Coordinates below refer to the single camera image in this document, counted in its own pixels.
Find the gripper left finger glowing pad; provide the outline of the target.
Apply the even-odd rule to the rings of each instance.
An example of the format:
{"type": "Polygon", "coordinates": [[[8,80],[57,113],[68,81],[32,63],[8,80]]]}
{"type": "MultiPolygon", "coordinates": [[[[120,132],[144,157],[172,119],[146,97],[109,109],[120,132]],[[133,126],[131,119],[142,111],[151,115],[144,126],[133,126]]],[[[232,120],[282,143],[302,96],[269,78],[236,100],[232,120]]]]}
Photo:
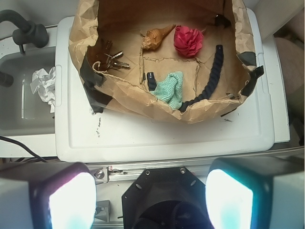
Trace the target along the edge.
{"type": "Polygon", "coordinates": [[[96,198],[95,180],[84,163],[0,166],[2,229],[90,229],[96,198]]]}

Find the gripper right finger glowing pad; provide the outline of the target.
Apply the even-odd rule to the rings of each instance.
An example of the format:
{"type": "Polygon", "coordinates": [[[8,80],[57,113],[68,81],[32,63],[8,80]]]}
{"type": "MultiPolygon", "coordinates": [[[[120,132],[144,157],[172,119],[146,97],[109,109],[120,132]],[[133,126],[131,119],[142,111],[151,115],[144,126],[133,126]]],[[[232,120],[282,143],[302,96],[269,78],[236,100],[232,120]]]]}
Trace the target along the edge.
{"type": "Polygon", "coordinates": [[[304,159],[219,157],[210,166],[205,196],[216,229],[303,229],[304,159]]]}

